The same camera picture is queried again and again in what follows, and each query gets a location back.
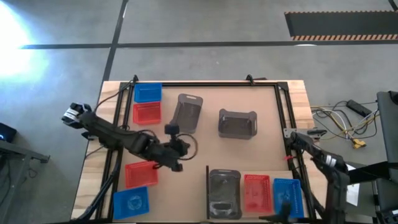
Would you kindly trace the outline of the black aluminium rig frame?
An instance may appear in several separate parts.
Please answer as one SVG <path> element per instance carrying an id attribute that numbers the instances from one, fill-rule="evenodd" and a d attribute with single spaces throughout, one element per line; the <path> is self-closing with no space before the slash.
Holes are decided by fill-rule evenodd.
<path id="1" fill-rule="evenodd" d="M 134 223 L 200 223 L 197 206 L 201 205 L 201 180 L 204 171 L 212 169 L 289 170 L 284 159 L 283 130 L 291 124 L 300 129 L 313 128 L 304 82 L 301 80 L 256 80 L 251 86 L 246 80 L 233 81 L 166 81 L 162 90 L 162 121 L 168 123 L 174 114 L 177 97 L 181 93 L 200 96 L 203 107 L 200 119 L 210 119 L 211 126 L 199 122 L 195 139 L 199 151 L 195 158 L 183 165 L 182 172 L 159 170 L 159 182 L 149 189 L 150 211 L 131 218 Z M 238 139 L 218 136 L 220 109 L 255 111 L 258 120 L 265 122 L 252 138 L 254 149 L 240 156 L 229 155 L 227 144 L 236 149 L 243 144 Z"/>

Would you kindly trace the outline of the grey plastic basket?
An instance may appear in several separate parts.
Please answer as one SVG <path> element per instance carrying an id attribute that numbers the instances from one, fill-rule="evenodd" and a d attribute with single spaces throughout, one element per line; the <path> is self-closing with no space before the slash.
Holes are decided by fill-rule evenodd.
<path id="1" fill-rule="evenodd" d="M 240 180 L 237 170 L 213 169 L 209 173 L 209 217 L 239 220 L 242 217 Z"/>
<path id="2" fill-rule="evenodd" d="M 200 96 L 179 94 L 174 116 L 170 123 L 178 125 L 180 132 L 195 133 L 202 105 L 203 98 Z"/>
<path id="3" fill-rule="evenodd" d="M 218 134 L 221 138 L 251 139 L 257 134 L 257 113 L 219 110 Z"/>

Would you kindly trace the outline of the blue plastic basket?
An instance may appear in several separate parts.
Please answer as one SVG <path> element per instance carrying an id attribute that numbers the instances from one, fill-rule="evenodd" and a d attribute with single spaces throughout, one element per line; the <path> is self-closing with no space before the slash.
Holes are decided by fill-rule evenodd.
<path id="1" fill-rule="evenodd" d="M 272 185 L 274 211 L 279 213 L 284 202 L 290 203 L 290 218 L 303 218 L 302 190 L 298 179 L 275 178 Z"/>
<path id="2" fill-rule="evenodd" d="M 113 194 L 113 218 L 121 220 L 149 213 L 148 187 L 123 190 Z"/>
<path id="3" fill-rule="evenodd" d="M 162 100 L 161 83 L 141 83 L 134 87 L 134 101 L 148 103 Z"/>

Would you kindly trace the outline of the dark metal stand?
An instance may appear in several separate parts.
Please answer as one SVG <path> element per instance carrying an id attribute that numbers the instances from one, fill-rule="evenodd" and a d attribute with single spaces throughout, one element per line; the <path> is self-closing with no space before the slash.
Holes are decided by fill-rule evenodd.
<path id="1" fill-rule="evenodd" d="M 0 200 L 0 224 L 6 224 L 9 219 L 9 212 L 13 206 L 16 194 L 21 189 L 24 182 L 25 175 L 29 173 L 30 161 L 36 159 L 41 163 L 48 163 L 50 156 L 26 149 L 24 147 L 0 141 L 0 156 L 5 158 L 0 159 L 0 169 L 10 162 L 11 159 L 21 160 L 20 167 L 16 170 L 14 177 L 11 177 L 12 172 L 8 172 L 9 186 L 5 196 Z"/>

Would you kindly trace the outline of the black power strip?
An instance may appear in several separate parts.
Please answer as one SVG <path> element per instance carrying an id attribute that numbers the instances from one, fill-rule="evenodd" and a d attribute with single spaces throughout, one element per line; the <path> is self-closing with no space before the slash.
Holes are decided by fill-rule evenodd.
<path id="1" fill-rule="evenodd" d="M 367 117 L 372 113 L 371 110 L 366 108 L 365 106 L 359 104 L 358 102 L 354 100 L 349 100 L 346 103 L 346 107 L 357 113 L 358 115 L 361 115 L 362 117 Z"/>

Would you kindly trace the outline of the grey metal bracket plate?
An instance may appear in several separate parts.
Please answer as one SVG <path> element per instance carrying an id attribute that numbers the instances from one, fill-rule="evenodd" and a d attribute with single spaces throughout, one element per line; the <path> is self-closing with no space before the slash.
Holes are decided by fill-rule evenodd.
<path id="1" fill-rule="evenodd" d="M 320 139 L 323 135 L 327 133 L 327 130 L 318 129 L 318 128 L 312 128 L 312 129 L 284 128 L 283 132 L 285 138 L 289 138 L 292 133 L 300 133 L 307 135 L 313 139 Z"/>

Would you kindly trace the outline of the black hazard-striped floor mat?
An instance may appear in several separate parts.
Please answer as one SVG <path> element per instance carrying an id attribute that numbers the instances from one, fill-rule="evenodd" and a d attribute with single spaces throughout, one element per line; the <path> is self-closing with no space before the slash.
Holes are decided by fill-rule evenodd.
<path id="1" fill-rule="evenodd" d="M 285 12 L 294 41 L 398 40 L 398 11 Z"/>

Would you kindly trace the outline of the black device blue light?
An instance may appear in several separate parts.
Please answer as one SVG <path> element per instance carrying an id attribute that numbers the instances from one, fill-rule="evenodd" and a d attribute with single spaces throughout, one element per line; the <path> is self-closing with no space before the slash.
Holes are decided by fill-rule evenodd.
<path id="1" fill-rule="evenodd" d="M 4 123 L 0 123 L 0 141 L 6 141 L 9 143 L 13 143 L 16 134 L 17 134 L 16 129 L 14 129 Z"/>

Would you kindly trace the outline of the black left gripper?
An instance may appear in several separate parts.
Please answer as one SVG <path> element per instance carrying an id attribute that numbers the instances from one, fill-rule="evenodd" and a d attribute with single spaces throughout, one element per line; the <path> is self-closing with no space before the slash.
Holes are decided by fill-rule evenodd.
<path id="1" fill-rule="evenodd" d="M 152 160 L 162 165 L 170 165 L 173 172 L 182 172 L 183 165 L 177 161 L 188 154 L 189 143 L 172 138 L 167 143 L 152 146 Z"/>

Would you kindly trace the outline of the dark grey equipment stand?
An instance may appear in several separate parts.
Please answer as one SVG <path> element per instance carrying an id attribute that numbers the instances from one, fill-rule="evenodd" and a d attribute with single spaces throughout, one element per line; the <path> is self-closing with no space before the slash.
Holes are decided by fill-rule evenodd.
<path id="1" fill-rule="evenodd" d="M 378 92 L 377 104 L 387 156 L 380 168 L 378 217 L 383 224 L 398 224 L 398 92 Z"/>

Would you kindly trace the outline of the red plastic basket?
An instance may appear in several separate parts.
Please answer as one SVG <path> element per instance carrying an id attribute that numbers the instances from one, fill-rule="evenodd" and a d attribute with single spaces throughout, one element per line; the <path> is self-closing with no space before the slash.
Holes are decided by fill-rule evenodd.
<path id="1" fill-rule="evenodd" d="M 271 180 L 268 175 L 244 175 L 244 209 L 252 213 L 272 213 Z"/>
<path id="2" fill-rule="evenodd" d="M 136 103 L 133 105 L 133 122 L 138 125 L 157 124 L 162 119 L 161 102 Z"/>
<path id="3" fill-rule="evenodd" d="M 127 189 L 158 184 L 158 172 L 155 162 L 143 161 L 124 166 L 125 186 Z"/>

